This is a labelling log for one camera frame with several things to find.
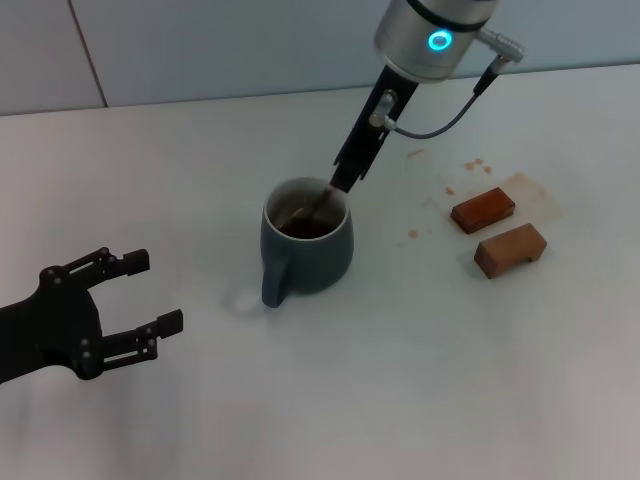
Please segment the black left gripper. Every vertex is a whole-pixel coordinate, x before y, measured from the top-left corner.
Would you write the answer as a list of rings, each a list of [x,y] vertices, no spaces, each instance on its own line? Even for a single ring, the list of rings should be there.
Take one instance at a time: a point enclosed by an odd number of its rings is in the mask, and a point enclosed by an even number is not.
[[[107,281],[150,269],[145,249],[117,257],[102,247],[41,271],[27,299],[0,308],[0,384],[50,366],[82,380],[158,357],[158,340],[184,328],[181,310],[133,330],[102,336],[98,310],[81,281]]]

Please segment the light notched wooden block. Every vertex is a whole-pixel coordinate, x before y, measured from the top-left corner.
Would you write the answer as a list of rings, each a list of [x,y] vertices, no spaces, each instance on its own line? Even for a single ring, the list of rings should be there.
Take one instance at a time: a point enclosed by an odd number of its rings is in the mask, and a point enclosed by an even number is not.
[[[493,279],[522,263],[537,261],[546,247],[544,237],[527,223],[481,241],[474,261],[488,279]]]

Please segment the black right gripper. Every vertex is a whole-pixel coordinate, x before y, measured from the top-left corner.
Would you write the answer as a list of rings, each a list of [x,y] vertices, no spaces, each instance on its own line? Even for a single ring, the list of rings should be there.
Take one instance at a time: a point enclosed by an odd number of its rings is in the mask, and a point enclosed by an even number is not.
[[[336,169],[329,182],[333,189],[349,193],[364,179],[389,134],[385,117],[397,120],[417,86],[384,67],[334,161]]]

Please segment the pink handled metal spoon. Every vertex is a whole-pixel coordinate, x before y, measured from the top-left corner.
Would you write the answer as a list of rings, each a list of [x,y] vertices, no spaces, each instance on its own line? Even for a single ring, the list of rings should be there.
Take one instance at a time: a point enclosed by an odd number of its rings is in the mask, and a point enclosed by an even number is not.
[[[296,210],[283,225],[307,227],[315,220],[337,220],[340,214],[342,214],[342,209],[340,204],[336,202],[336,189],[328,186],[308,205]]]

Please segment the dark brown coffee liquid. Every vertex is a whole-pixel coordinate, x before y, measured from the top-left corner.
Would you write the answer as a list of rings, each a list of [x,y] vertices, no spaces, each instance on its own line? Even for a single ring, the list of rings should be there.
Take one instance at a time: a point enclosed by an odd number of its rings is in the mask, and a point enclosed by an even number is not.
[[[300,240],[313,240],[324,237],[335,231],[341,224],[341,219],[321,216],[319,213],[311,216],[304,210],[296,211],[286,219],[278,230],[286,236]]]

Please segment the reddish flat wooden block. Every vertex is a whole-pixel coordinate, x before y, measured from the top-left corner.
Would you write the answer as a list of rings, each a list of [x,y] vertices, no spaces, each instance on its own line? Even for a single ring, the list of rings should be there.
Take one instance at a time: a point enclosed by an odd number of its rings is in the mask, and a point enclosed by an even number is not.
[[[513,215],[515,202],[494,188],[454,206],[450,218],[466,234],[473,234]]]

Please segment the grey ceramic cup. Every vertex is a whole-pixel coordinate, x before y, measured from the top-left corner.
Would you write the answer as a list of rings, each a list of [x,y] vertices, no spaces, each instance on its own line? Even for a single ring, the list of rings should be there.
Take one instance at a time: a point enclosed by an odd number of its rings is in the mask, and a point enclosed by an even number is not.
[[[348,270],[354,251],[352,215],[346,195],[336,190],[342,214],[340,226],[313,240],[283,235],[278,227],[300,207],[308,205],[329,184],[302,177],[278,185],[267,198],[261,218],[260,250],[263,264],[261,298],[269,308],[279,307],[291,294],[310,295],[338,282]]]

